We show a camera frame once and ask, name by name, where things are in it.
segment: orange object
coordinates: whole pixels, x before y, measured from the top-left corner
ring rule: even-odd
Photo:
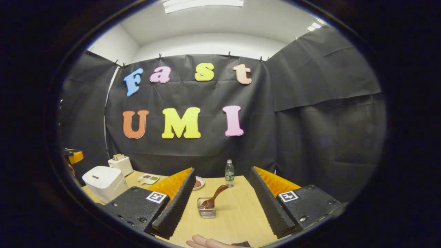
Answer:
[[[188,174],[190,174],[193,168],[185,169],[181,172],[178,172],[174,175],[167,177],[166,179],[155,183],[154,185],[148,187],[147,189],[150,191],[155,191],[158,193],[166,194],[170,197],[167,206],[172,202],[173,198],[175,198]]]
[[[139,139],[146,132],[146,118],[149,114],[147,110],[139,110],[139,127],[137,131],[132,130],[132,117],[135,115],[133,111],[123,112],[123,132],[130,139]]]
[[[64,156],[69,158],[69,163],[71,165],[78,163],[79,161],[81,161],[84,158],[82,151],[75,150],[75,149],[66,149],[64,151]]]
[[[273,173],[268,172],[264,169],[256,166],[254,166],[254,168],[256,169],[257,173],[259,173],[265,184],[268,186],[274,197],[277,197],[278,194],[301,188],[300,186],[282,177],[279,177],[278,175],[274,175]]]
[[[236,71],[236,78],[239,83],[250,84],[253,81],[251,78],[247,78],[247,72],[251,72],[251,69],[247,68],[245,64],[236,65],[233,70]]]

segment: wooden table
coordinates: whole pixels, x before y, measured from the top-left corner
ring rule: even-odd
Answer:
[[[143,174],[135,171],[127,175],[127,185],[148,189],[150,185],[141,185],[138,182],[138,177]],[[166,176],[159,177],[159,180],[167,178]],[[196,208],[197,199],[213,196],[216,189],[225,184],[224,177],[204,178],[204,180],[205,185],[191,193],[187,207],[170,240],[157,238],[182,247],[190,247],[185,241],[191,240],[191,236],[194,234],[200,234],[205,238],[213,238],[227,244],[248,241],[252,247],[262,246],[277,240],[253,187],[244,176],[235,177],[234,187],[226,189],[216,198],[217,214],[215,218],[201,218]],[[82,189],[94,202],[104,204],[87,186]]]

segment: brown spoon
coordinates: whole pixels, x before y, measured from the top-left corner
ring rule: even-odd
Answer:
[[[214,200],[222,191],[226,190],[227,188],[229,188],[227,185],[221,185],[219,188],[217,188],[212,198],[202,202],[200,208],[214,208]]]

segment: foam letter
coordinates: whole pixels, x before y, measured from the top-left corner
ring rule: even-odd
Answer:
[[[200,138],[201,133],[198,131],[198,114],[200,111],[201,109],[196,107],[187,108],[181,119],[179,118],[176,109],[164,109],[162,113],[165,115],[165,127],[162,137],[164,139],[172,139],[174,137],[174,134],[172,133],[173,127],[176,136],[180,138],[186,127],[184,133],[186,139]]]
[[[194,78],[197,81],[210,81],[214,78],[214,65],[212,63],[200,63],[196,66]]]
[[[132,116],[135,115],[133,111],[123,112],[123,131],[124,134],[130,139],[139,139],[146,132],[146,117],[149,114],[147,110],[139,110],[139,128],[138,131],[132,130]]]
[[[239,124],[240,107],[236,105],[225,106],[222,110],[227,115],[227,131],[225,131],[225,136],[241,136],[243,130],[240,129]]]
[[[153,83],[156,83],[156,82],[166,83],[170,80],[169,76],[170,76],[170,72],[172,72],[172,70],[168,66],[161,66],[161,67],[156,68],[155,72],[156,73],[153,73],[150,76],[150,81]]]
[[[142,74],[143,72],[144,70],[142,68],[138,68],[138,70],[130,73],[124,78],[124,81],[126,81],[127,84],[127,96],[130,96],[139,90],[139,86],[136,86],[135,83],[139,84],[141,82],[141,77],[138,74]]]
[[[236,78],[239,83],[250,84],[253,81],[251,78],[247,78],[247,72],[251,72],[251,69],[245,67],[245,64],[236,65],[233,70],[236,71]]]

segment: white wall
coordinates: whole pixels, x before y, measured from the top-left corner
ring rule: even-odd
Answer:
[[[131,63],[138,49],[136,41],[118,24],[101,35],[87,50],[113,62],[118,60],[118,64],[123,65]]]
[[[228,54],[266,60],[287,44],[246,34],[205,33],[158,40],[141,47],[131,63],[183,54]]]

